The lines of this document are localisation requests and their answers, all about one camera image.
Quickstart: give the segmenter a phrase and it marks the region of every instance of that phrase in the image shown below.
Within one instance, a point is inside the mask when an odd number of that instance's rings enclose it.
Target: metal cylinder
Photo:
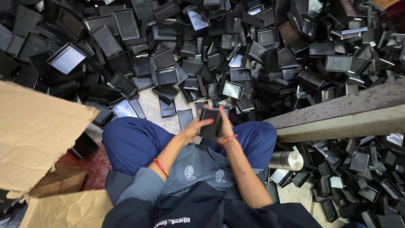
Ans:
[[[269,168],[299,171],[304,166],[302,155],[296,151],[273,152]]]

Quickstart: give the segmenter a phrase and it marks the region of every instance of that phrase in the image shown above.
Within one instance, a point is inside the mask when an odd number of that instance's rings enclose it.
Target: logo on shirt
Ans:
[[[188,181],[194,181],[197,179],[195,176],[193,176],[194,173],[194,168],[192,166],[187,166],[184,170],[184,176]]]
[[[223,180],[223,179],[222,179],[222,178],[224,177],[224,175],[225,175],[225,173],[224,173],[223,170],[218,170],[218,171],[215,173],[215,181],[216,181],[218,184],[224,184],[224,183],[226,183],[226,180]]]
[[[166,226],[167,224],[176,224],[176,223],[188,223],[190,222],[190,218],[188,217],[184,217],[184,218],[180,218],[180,219],[165,219],[163,221],[160,221],[158,223],[156,223],[156,225],[153,228],[157,228],[159,226]]]

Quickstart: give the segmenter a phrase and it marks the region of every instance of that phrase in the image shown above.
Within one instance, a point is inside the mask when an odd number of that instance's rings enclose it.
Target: blue pants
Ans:
[[[252,168],[265,169],[277,139],[273,125],[246,122],[233,130]],[[113,169],[134,175],[140,167],[148,166],[174,136],[149,120],[121,117],[106,126],[102,142]],[[203,138],[200,144],[226,156],[225,150],[214,141]]]

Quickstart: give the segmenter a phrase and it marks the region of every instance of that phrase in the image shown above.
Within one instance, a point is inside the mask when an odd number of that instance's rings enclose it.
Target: bracelet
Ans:
[[[169,176],[169,172],[167,172],[167,170],[162,166],[162,164],[158,160],[153,159],[153,161],[156,163],[156,165],[160,167],[160,169],[164,172],[166,176]]]
[[[229,136],[228,138],[226,138],[226,139],[222,142],[222,145],[224,145],[226,142],[228,142],[229,140],[231,140],[231,139],[233,139],[233,138],[236,138],[236,137],[238,137],[238,135]]]

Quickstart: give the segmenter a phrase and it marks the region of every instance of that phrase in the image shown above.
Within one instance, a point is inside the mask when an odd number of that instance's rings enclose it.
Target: person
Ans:
[[[220,114],[222,136],[200,144],[190,142],[212,119],[196,118],[178,135],[140,118],[108,124],[102,142],[111,166],[133,177],[102,227],[320,227],[301,204],[273,204],[256,175],[268,166],[275,128],[232,127],[222,107]]]

